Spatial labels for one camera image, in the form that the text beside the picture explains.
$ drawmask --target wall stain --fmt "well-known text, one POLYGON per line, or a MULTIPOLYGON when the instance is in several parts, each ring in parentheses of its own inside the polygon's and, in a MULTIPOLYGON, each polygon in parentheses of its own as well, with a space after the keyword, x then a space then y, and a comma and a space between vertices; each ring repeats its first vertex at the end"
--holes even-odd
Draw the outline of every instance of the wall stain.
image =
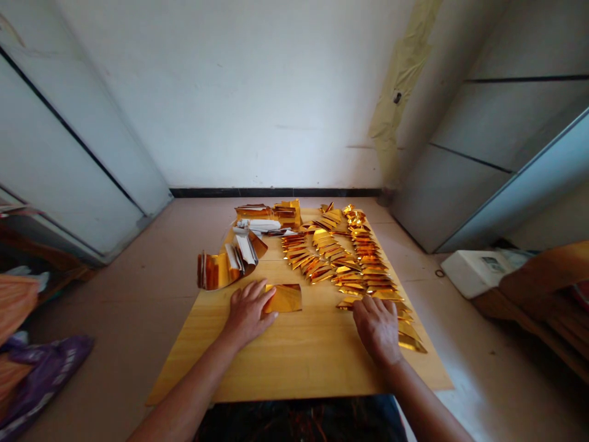
POLYGON ((360 145, 358 145, 358 146, 346 146, 345 148, 346 149, 368 149, 368 150, 374 150, 373 147, 370 147, 370 146, 360 146, 360 145))
POLYGON ((8 21, 8 18, 0 14, 0 31, 6 31, 8 35, 14 38, 18 44, 22 47, 26 47, 25 42, 23 39, 18 35, 17 30, 12 26, 12 24, 8 21))

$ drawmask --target hand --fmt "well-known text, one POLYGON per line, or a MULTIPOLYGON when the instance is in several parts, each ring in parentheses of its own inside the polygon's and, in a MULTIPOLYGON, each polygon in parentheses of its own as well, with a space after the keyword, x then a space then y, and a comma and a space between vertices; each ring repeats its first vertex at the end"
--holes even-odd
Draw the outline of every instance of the hand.
POLYGON ((365 296, 353 304, 354 321, 364 348, 379 368, 403 360, 399 348, 399 319, 392 301, 365 296))
POLYGON ((241 350, 272 325, 278 312, 262 315, 262 309, 276 293, 273 287, 260 294, 267 279, 252 281, 245 288, 237 289, 231 295, 231 310, 218 339, 227 342, 235 351, 241 350))

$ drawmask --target right hand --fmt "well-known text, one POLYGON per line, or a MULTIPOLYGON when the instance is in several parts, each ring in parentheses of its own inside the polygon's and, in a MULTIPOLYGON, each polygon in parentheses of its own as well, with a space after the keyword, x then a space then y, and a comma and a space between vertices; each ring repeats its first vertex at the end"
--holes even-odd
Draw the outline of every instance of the right hand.
POLYGON ((403 360, 399 348, 399 320, 392 301, 365 296, 353 304, 354 321, 364 348, 379 368, 403 360))

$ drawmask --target wooden tabletop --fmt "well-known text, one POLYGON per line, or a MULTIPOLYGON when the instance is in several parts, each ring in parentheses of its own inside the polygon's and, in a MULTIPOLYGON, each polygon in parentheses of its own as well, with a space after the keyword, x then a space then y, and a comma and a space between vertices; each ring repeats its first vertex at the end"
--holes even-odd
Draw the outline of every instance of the wooden tabletop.
MULTIPOLYGON (((320 216, 318 209, 301 209, 302 221, 320 216)), ((353 250, 346 240, 340 243, 353 250)), ((155 405, 173 388, 215 340, 229 313, 229 298, 238 287, 254 279, 269 284, 300 284, 302 311, 281 313, 274 324, 243 349, 225 374, 214 402, 282 400, 297 398, 362 396, 387 393, 379 372, 358 337, 352 312, 336 308, 345 297, 330 281, 310 285, 301 272, 291 270, 283 259, 279 238, 264 237, 266 255, 246 278, 216 292, 201 291, 190 311, 166 363, 147 399, 155 405)), ((411 309, 411 300, 391 269, 391 279, 411 309)), ((427 354, 401 349, 407 361, 433 390, 452 389, 452 382, 413 312, 414 327, 427 354)))

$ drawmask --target dark clothing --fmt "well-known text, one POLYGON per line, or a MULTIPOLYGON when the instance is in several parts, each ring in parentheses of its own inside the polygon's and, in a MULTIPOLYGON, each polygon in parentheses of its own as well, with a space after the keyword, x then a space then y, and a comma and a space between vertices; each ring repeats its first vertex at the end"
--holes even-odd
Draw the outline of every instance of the dark clothing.
POLYGON ((407 436, 395 398, 378 395, 217 404, 194 440, 407 442, 407 436))

